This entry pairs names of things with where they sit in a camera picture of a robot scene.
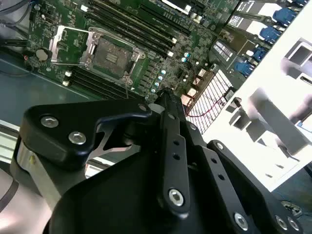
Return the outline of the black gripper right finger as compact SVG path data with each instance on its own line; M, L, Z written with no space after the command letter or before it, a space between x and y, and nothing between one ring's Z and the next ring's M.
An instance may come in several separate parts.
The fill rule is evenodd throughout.
M186 120L181 100L170 108L186 140L191 210L182 234L301 234L293 214L220 141L206 143Z

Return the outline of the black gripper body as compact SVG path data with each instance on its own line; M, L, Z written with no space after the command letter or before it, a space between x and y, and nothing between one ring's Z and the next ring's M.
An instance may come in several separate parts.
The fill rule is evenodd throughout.
M190 216L163 209L156 197L160 159L138 153L74 186L56 205L50 234L180 234ZM190 189L190 174L187 173Z

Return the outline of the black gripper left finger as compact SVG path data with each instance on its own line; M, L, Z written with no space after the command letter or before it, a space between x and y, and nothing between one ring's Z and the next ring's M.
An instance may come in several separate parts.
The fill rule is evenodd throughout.
M88 160L139 147L160 159L156 197L174 215L190 209L185 120L181 100L172 89L157 93L152 104L115 99L29 108L20 129L19 164L33 178L50 208L84 180Z

